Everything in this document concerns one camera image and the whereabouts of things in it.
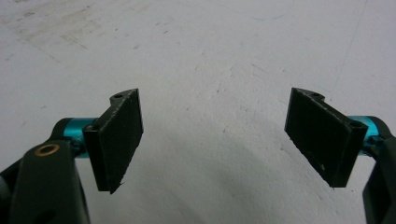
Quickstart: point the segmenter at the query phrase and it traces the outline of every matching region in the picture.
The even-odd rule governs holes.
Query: white floor
[[[395,21],[392,0],[2,1],[0,170],[139,88],[119,190],[77,160],[92,223],[364,223],[374,162],[331,189],[283,128],[299,87],[396,133]]]

